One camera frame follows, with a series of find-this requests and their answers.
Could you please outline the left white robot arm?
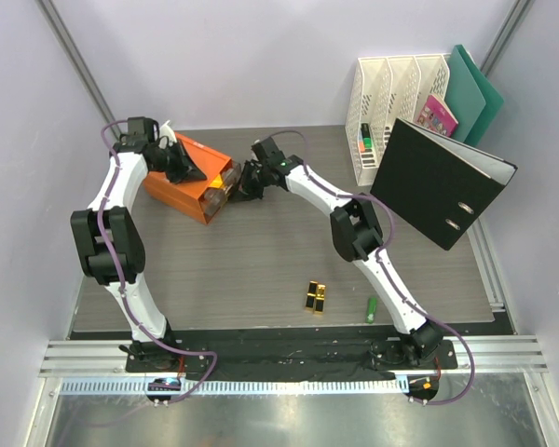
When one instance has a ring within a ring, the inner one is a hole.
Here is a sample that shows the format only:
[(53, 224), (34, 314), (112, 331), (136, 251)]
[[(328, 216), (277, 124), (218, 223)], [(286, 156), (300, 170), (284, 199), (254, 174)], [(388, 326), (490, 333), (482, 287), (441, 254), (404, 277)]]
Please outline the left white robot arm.
[(71, 215), (77, 255), (84, 275), (95, 279), (117, 301), (130, 325), (133, 343), (151, 344), (148, 361), (167, 372), (178, 364), (181, 350), (171, 340), (170, 324), (146, 283), (145, 248), (131, 209), (151, 171), (179, 181), (202, 180), (204, 174), (184, 145), (169, 137), (144, 141), (132, 150), (118, 142), (110, 148), (109, 162), (98, 195)]

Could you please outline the orange white tube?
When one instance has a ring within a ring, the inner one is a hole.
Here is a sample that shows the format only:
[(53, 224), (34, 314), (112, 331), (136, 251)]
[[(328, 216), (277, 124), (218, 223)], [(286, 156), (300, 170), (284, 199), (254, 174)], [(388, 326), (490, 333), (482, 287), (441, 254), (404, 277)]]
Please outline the orange white tube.
[(211, 188), (215, 188), (215, 189), (223, 189), (225, 188), (225, 183), (224, 180), (222, 178), (222, 176), (220, 174), (218, 174), (217, 176), (215, 176), (213, 178), (213, 180), (210, 183), (210, 187)]

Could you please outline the clear acrylic drawer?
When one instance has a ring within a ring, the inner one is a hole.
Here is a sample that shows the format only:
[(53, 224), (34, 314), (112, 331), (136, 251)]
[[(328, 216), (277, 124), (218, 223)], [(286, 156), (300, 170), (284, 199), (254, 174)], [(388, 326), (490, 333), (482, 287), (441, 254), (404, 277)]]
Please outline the clear acrylic drawer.
[(232, 190), (239, 183), (240, 175), (240, 164), (234, 163), (230, 168), (218, 174), (206, 188), (200, 205), (207, 219), (214, 216), (227, 202)]

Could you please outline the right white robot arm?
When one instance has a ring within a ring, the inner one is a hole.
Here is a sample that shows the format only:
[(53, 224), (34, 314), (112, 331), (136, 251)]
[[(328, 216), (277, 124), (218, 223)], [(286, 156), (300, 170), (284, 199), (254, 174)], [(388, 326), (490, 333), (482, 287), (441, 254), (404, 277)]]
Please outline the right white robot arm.
[(261, 198), (268, 186), (300, 196), (328, 217), (335, 251), (363, 273), (382, 299), (402, 340), (405, 362), (421, 368), (432, 361), (443, 332), (395, 270), (372, 199), (335, 187), (298, 156), (246, 161), (234, 197), (244, 201)]

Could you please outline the green lipstick box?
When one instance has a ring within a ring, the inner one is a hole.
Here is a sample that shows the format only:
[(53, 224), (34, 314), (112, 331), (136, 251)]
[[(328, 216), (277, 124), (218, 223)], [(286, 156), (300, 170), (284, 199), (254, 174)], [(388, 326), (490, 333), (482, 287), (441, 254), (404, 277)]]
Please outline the green lipstick box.
[(366, 313), (365, 313), (365, 323), (373, 324), (375, 322), (375, 314), (377, 308), (377, 299), (371, 296), (367, 300)]

